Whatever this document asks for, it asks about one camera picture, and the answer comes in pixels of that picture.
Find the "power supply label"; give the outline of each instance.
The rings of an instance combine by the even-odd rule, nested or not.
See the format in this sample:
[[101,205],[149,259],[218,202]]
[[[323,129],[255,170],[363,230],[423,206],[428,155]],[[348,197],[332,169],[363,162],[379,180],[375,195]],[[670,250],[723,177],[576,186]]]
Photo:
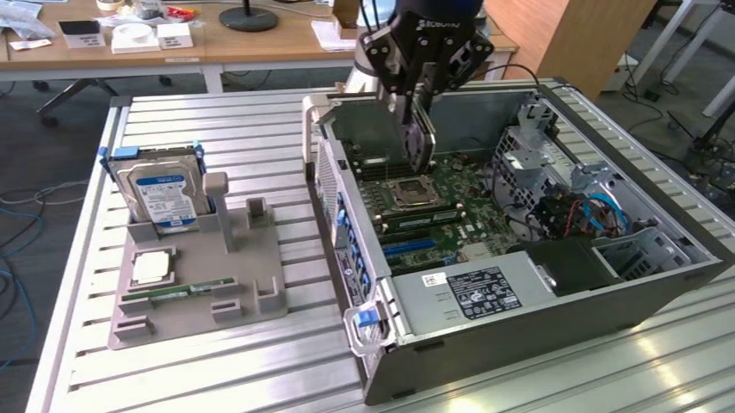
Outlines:
[[498,267],[452,275],[447,277],[447,282],[464,317],[471,320],[522,307],[516,293]]

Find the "tape roll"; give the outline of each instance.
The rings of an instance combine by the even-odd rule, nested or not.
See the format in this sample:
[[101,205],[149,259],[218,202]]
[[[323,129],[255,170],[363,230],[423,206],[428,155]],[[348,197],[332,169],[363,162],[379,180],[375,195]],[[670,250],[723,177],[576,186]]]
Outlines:
[[104,11],[117,11],[125,0],[96,0],[96,7]]

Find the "white paper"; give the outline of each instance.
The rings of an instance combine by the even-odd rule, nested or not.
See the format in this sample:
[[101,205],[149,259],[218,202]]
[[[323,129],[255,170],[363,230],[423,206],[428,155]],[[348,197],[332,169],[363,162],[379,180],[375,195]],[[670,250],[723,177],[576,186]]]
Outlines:
[[343,40],[336,33],[335,24],[332,22],[311,22],[314,34],[318,36],[319,45],[328,52],[342,52],[355,50],[358,45],[356,40]]
[[41,39],[41,40],[32,40],[32,41],[12,41],[9,42],[9,45],[13,50],[27,50],[27,49],[35,49],[37,47],[51,45],[51,40]]
[[422,275],[422,280],[424,281],[424,287],[440,286],[447,284],[447,273]]

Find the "wooden cabinet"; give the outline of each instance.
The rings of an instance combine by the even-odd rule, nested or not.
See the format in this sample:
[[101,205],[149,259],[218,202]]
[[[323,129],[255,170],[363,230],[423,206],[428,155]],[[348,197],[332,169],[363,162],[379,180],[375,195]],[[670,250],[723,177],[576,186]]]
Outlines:
[[[563,77],[596,98],[656,0],[484,0],[504,35],[520,46],[510,63]],[[508,68],[506,79],[527,73]]]

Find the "side panel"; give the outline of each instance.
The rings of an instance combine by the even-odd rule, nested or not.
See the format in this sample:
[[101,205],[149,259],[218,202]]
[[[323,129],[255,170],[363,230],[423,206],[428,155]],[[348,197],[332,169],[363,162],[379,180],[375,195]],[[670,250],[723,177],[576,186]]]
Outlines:
[[702,274],[678,274],[396,348],[383,353],[367,383],[366,404],[388,402],[628,329],[692,289],[700,279],[722,271],[720,264]]

